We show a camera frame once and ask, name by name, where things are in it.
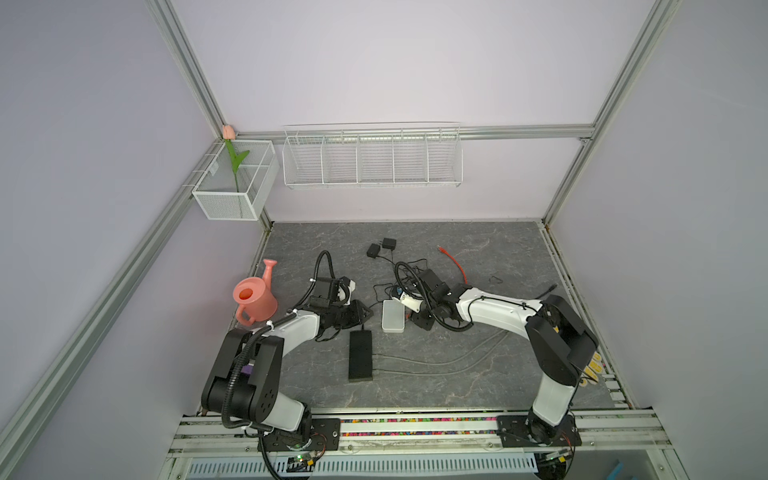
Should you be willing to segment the black network switch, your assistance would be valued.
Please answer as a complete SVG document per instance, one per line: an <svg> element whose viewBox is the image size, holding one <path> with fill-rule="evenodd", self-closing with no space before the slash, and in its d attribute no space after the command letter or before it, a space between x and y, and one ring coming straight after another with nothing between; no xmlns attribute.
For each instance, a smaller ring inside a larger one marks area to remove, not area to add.
<svg viewBox="0 0 768 480"><path fill-rule="evenodd" d="M349 336L348 380L350 382L373 379L372 332L355 330Z"/></svg>

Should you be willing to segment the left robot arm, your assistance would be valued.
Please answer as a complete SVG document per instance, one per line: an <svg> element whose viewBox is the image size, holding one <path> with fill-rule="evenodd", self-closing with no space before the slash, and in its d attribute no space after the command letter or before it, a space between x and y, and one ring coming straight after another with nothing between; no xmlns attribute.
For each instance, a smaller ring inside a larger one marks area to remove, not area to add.
<svg viewBox="0 0 768 480"><path fill-rule="evenodd" d="M353 297L356 284L335 273L332 256L317 256L310 284L283 317L272 291L275 260L264 261L260 277L233 290L237 325L227 332L201 394L201 407L218 413L228 429L283 431L309 435L311 410L280 391L284 356L305 342L322 342L330 330L362 327L372 316Z"/></svg>

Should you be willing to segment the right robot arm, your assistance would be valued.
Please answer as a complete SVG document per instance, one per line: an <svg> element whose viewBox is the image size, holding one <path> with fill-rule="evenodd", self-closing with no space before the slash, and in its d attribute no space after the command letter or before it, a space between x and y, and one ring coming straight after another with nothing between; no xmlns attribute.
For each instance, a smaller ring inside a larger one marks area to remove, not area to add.
<svg viewBox="0 0 768 480"><path fill-rule="evenodd" d="M599 347L596 334L563 297L526 300L468 284L449 287L431 270L407 273L398 284L407 308L428 325L463 332L483 324L527 340L542 372L528 423L550 430L562 424Z"/></svg>

